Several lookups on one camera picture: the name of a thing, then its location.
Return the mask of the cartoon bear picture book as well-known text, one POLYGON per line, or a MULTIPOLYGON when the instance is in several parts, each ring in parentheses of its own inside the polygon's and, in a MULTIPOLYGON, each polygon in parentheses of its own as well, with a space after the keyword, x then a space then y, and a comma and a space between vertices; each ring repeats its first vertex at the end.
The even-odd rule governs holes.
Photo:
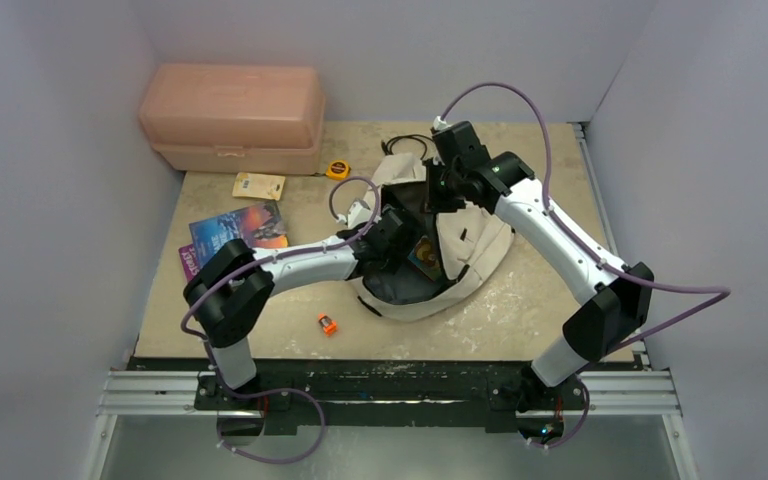
POLYGON ((415 270, 432 282, 439 281, 443 276, 439 253, 428 236, 419 238, 407 260, 415 270))

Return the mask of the beige canvas backpack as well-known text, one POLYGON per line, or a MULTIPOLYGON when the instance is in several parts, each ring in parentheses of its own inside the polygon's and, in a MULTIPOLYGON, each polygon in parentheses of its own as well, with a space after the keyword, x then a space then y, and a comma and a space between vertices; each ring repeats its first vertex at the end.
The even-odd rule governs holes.
POLYGON ((473 204, 454 213, 427 212, 425 179, 424 165, 412 153, 384 156, 372 175, 384 205, 424 221, 443 269, 432 282, 406 260, 395 272, 351 280, 358 301, 379 317, 415 322, 462 302, 487 282, 513 244, 512 228, 473 204))

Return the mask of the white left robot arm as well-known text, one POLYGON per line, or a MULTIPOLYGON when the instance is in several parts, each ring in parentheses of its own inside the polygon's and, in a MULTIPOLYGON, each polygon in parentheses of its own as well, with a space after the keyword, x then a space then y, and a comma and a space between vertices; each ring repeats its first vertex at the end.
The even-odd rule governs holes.
POLYGON ((197 332, 221 382, 219 395, 232 408, 257 399, 256 364, 248 336, 268 300, 286 291, 329 281, 349 281, 395 271, 425 232, 422 221, 387 206, 360 225, 319 242, 277 249, 225 243, 184 287, 197 332))

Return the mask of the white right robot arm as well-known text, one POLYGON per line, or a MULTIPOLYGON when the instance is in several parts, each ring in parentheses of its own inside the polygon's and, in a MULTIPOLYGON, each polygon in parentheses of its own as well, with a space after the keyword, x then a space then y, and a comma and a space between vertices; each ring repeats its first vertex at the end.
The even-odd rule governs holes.
POLYGON ((472 124, 432 125, 437 155, 426 166, 426 209, 452 213, 473 204, 523 236, 560 275, 578 310, 561 335, 531 363, 521 381, 524 399, 544 407, 561 383, 610 350, 646 320, 653 278, 644 263, 633 267, 579 228, 553 201, 543 183, 512 152, 491 156, 472 124))

